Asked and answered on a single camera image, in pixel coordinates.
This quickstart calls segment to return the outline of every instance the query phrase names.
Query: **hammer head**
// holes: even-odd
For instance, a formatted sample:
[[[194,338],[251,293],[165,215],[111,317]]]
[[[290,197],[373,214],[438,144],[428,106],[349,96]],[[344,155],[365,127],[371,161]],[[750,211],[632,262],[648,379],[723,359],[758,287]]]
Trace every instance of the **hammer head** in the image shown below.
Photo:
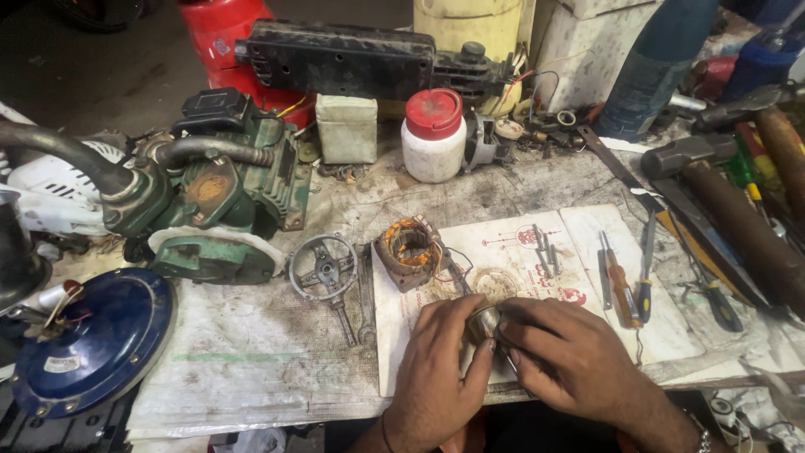
[[[722,164],[737,152],[738,144],[731,135],[695,135],[647,151],[640,168],[649,179],[658,180],[674,176],[695,160]]]

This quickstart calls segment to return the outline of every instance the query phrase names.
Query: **white box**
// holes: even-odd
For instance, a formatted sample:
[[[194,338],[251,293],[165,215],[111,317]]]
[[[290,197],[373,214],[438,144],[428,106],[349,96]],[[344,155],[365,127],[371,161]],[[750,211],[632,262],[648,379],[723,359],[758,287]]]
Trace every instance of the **white box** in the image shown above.
[[[554,74],[543,74],[537,90],[543,109],[550,112],[606,101],[634,41],[662,4],[565,2],[539,1],[532,33],[531,49],[536,57],[530,60],[536,61],[536,68],[559,74],[558,86]]]
[[[378,159],[378,102],[316,97],[316,122],[325,164],[374,164]]]

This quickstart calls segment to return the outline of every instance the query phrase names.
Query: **floor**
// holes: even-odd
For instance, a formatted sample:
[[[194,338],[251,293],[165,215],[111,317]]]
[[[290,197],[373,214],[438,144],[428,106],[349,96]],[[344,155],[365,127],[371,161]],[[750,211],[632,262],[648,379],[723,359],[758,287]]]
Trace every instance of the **floor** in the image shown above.
[[[266,3],[282,19],[387,28],[413,20],[411,0]],[[72,135],[168,126],[184,100],[207,86],[175,0],[114,35],[74,30],[34,0],[0,23],[0,58],[0,99]]]

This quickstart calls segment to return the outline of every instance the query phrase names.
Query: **wrist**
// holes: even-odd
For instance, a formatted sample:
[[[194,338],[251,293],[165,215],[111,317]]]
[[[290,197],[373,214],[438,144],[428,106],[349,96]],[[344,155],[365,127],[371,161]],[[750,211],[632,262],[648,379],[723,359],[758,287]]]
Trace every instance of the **wrist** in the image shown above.
[[[647,451],[656,453],[696,453],[700,430],[657,385],[641,398],[639,409],[614,423]]]
[[[383,413],[378,426],[390,453],[428,453],[433,449],[422,445],[422,439],[407,429],[404,418],[393,407]]]

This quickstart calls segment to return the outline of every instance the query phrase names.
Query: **hand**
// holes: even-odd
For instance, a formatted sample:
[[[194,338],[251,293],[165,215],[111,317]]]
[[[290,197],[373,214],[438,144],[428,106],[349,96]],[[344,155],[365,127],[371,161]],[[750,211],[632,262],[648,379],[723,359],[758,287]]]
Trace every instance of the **hand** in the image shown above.
[[[645,415],[646,401],[666,400],[604,319],[556,299],[512,298],[498,308],[517,320],[500,331],[520,348],[511,348],[520,385],[550,407],[627,430]],[[554,369],[542,369],[528,354]]]
[[[422,308],[386,411],[394,453],[430,451],[456,433],[481,408],[492,372],[492,339],[475,351],[462,380],[459,347],[464,323],[486,296],[473,294]]]

